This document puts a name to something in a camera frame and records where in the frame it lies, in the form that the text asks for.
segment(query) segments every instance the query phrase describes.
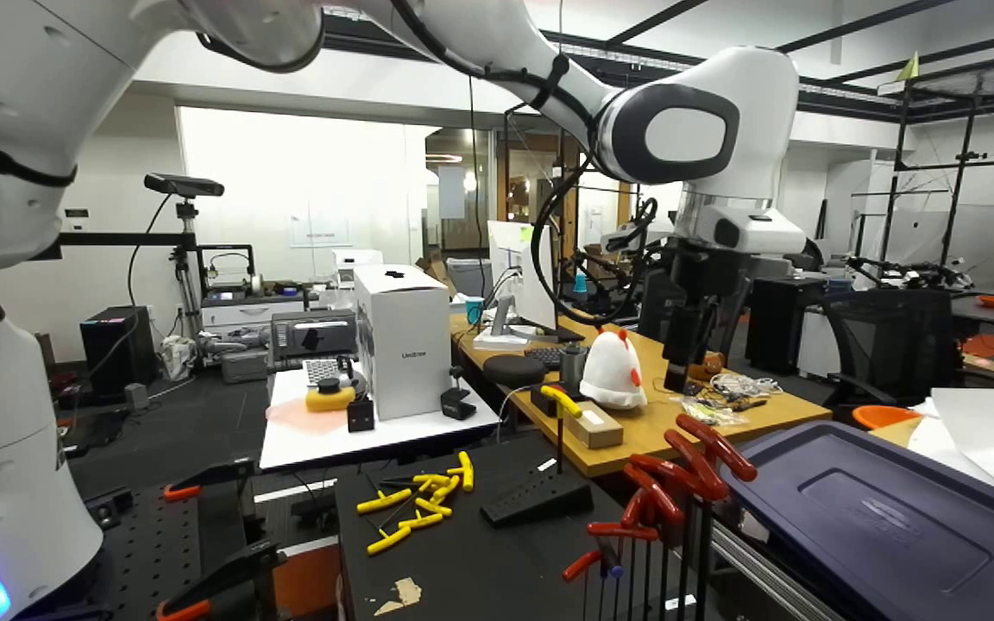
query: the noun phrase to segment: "cardboard box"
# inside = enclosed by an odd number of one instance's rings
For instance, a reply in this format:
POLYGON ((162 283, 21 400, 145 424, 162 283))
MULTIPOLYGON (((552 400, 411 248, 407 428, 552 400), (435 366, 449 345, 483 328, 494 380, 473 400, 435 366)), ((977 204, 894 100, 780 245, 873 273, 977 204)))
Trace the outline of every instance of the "cardboard box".
POLYGON ((449 290, 414 266, 362 266, 355 311, 376 417, 435 414, 452 369, 449 290))

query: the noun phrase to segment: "black tray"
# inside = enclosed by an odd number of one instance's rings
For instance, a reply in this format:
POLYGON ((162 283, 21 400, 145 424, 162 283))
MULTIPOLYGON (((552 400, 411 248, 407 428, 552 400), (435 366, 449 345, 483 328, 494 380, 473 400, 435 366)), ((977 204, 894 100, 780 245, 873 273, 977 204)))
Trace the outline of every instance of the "black tray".
POLYGON ((994 486, 846 424, 749 445, 735 497, 866 607, 863 618, 994 618, 994 486))

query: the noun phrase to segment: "ceiling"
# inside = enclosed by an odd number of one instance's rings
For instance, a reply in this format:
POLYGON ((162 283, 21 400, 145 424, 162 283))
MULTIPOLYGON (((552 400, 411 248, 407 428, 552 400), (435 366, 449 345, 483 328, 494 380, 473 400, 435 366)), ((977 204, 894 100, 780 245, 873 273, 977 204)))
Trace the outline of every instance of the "ceiling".
MULTIPOLYGON (((918 55, 908 121, 959 117, 980 83, 994 110, 994 0, 525 0, 538 28, 607 83, 645 83, 721 48, 780 48, 801 110, 897 121, 901 66, 918 55)), ((362 21, 331 17, 328 48, 407 55, 362 21)))

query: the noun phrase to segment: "white box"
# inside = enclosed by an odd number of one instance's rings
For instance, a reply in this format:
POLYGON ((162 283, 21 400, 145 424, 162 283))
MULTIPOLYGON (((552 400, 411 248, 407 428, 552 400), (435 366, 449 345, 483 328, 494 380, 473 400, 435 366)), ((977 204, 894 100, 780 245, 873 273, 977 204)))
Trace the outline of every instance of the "white box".
POLYGON ((362 266, 355 311, 376 417, 435 414, 452 369, 449 290, 414 266, 362 266))

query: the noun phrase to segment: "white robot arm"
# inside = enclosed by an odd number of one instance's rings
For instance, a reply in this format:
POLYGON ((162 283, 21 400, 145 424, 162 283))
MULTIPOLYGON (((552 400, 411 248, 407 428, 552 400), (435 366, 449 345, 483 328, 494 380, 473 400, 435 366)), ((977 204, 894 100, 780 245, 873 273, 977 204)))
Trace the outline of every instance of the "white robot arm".
MULTIPOLYGON (((293 72, 324 7, 362 10, 404 45, 507 86, 611 176, 694 183, 683 235, 794 252, 770 210, 797 76, 773 52, 725 52, 673 79, 614 90, 559 55, 521 0, 0 0, 0 266, 52 245, 86 135, 169 31, 245 66, 293 72)), ((0 618, 31 607, 100 549, 66 462, 31 335, 0 311, 0 618)))

